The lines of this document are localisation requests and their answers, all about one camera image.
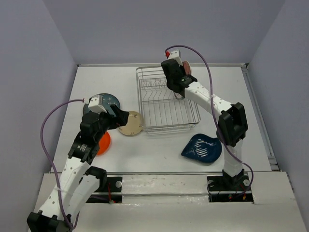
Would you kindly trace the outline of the small beige plate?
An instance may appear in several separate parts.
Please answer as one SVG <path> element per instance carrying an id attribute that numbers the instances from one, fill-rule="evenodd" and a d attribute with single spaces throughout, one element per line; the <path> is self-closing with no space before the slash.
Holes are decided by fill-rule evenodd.
<path id="1" fill-rule="evenodd" d="M 118 131 L 125 136 L 135 136 L 142 130 L 143 118 L 142 115 L 136 111 L 130 111 L 127 124 L 118 128 Z"/>

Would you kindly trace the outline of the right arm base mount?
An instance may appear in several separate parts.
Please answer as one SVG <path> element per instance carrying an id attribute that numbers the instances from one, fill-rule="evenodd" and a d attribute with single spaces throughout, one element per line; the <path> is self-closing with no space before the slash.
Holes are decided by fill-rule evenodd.
<path id="1" fill-rule="evenodd" d="M 253 203 L 253 195 L 249 188 L 250 180 L 247 175 L 240 181 L 229 186 L 223 181 L 221 175 L 211 175 L 207 177 L 207 191 L 210 203 L 232 203 L 250 202 Z"/>

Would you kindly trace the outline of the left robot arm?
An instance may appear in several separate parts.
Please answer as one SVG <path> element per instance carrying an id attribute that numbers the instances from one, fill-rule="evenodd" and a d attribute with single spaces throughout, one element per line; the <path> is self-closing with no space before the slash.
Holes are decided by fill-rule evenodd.
<path id="1" fill-rule="evenodd" d="M 112 114 L 103 107 L 83 115 L 56 185 L 37 212 L 31 212 L 27 224 L 32 232 L 71 232 L 76 228 L 79 213 L 91 195 L 107 185 L 107 172 L 92 166 L 99 142 L 108 130 L 124 126 L 129 112 L 111 105 Z"/>

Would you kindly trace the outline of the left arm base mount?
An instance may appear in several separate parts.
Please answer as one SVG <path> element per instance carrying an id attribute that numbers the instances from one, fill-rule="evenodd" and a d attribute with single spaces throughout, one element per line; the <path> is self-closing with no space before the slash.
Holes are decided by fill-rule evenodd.
<path id="1" fill-rule="evenodd" d="M 87 203 L 122 203 L 122 182 L 121 176 L 108 176 L 105 186 L 100 186 Z"/>

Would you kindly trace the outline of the white plate orange sunburst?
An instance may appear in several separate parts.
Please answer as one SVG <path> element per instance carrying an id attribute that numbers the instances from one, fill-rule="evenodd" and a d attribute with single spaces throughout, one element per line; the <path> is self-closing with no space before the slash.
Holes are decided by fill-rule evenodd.
<path id="1" fill-rule="evenodd" d="M 184 97 L 183 97 L 181 94 L 176 93 L 176 92 L 174 92 L 174 97 L 175 97 L 176 99 L 178 99 L 178 100 L 183 100 L 183 99 L 184 99 Z"/>

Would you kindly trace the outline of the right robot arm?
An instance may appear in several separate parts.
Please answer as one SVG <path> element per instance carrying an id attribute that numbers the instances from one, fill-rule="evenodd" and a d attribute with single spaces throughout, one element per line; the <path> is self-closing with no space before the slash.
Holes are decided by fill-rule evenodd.
<path id="1" fill-rule="evenodd" d="M 224 146 L 224 167 L 222 184 L 226 189 L 234 189 L 244 177 L 242 145 L 248 130 L 244 106 L 232 104 L 207 90 L 195 77 L 185 72 L 176 59 L 161 63 L 167 87 L 187 98 L 210 113 L 217 128 L 217 137 Z"/>

